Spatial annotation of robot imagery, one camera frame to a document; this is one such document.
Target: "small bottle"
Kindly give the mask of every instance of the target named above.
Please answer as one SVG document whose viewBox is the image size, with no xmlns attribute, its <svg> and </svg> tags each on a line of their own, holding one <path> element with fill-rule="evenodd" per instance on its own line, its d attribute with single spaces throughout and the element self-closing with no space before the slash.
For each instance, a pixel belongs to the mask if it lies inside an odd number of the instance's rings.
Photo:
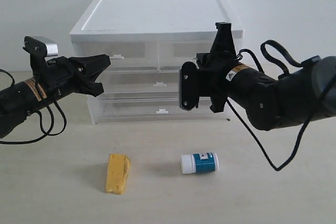
<svg viewBox="0 0 336 224">
<path fill-rule="evenodd" d="M 183 174 L 218 171 L 218 157 L 212 152 L 182 155 L 181 167 Z"/>
</svg>

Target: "drawer handle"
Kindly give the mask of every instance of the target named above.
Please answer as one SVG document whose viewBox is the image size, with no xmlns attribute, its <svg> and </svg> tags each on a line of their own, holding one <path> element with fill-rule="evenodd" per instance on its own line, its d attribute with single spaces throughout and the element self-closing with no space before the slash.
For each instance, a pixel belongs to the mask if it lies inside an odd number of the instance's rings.
<svg viewBox="0 0 336 224">
<path fill-rule="evenodd" d="M 161 81 L 161 82 L 156 82 L 156 84 L 154 84 L 153 86 L 154 87 L 167 87 L 167 84 Z"/>
<path fill-rule="evenodd" d="M 124 56 L 121 56 L 121 55 L 113 55 L 113 56 L 110 56 L 110 59 L 112 59 L 112 60 L 123 60 L 123 59 L 124 59 Z"/>
<path fill-rule="evenodd" d="M 157 112 L 156 112 L 157 115 L 167 115 L 169 114 L 169 111 L 166 110 L 166 109 L 159 109 Z"/>
</svg>

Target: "sponge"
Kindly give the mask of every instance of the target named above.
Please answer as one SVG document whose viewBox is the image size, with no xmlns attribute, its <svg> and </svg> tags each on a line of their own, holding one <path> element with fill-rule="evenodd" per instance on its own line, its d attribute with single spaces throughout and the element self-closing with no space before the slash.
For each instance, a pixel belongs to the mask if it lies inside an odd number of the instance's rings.
<svg viewBox="0 0 336 224">
<path fill-rule="evenodd" d="M 110 154 L 107 169 L 107 193 L 123 194 L 131 162 L 126 155 Z"/>
</svg>

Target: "white table surface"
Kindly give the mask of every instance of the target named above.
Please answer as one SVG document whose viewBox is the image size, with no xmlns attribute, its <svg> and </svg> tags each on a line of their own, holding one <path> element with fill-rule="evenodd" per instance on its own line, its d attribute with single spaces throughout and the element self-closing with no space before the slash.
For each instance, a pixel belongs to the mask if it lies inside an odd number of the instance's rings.
<svg viewBox="0 0 336 224">
<path fill-rule="evenodd" d="M 2 88 L 7 82 L 1 75 Z M 85 96 L 60 105 L 69 121 L 62 135 L 0 146 L 1 224 L 336 223 L 335 119 L 312 123 L 297 157 L 276 172 L 235 118 L 92 125 Z M 257 135 L 280 164 L 298 130 Z M 39 135 L 34 116 L 3 140 Z M 182 175 L 181 154 L 198 152 L 216 152 L 219 171 Z M 123 195 L 104 193 L 110 153 L 131 160 Z"/>
</svg>

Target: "white drawer unit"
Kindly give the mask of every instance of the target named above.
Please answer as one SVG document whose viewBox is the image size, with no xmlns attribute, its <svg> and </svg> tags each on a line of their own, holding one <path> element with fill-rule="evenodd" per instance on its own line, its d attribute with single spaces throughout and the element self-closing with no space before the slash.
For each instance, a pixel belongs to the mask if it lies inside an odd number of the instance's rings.
<svg viewBox="0 0 336 224">
<path fill-rule="evenodd" d="M 238 51 L 244 30 L 226 0 L 93 0 L 70 32 L 77 57 L 111 59 L 97 80 L 104 94 L 88 97 L 92 122 L 215 117 L 208 106 L 186 112 L 177 101 L 179 69 L 210 51 L 216 22 L 232 24 Z"/>
</svg>

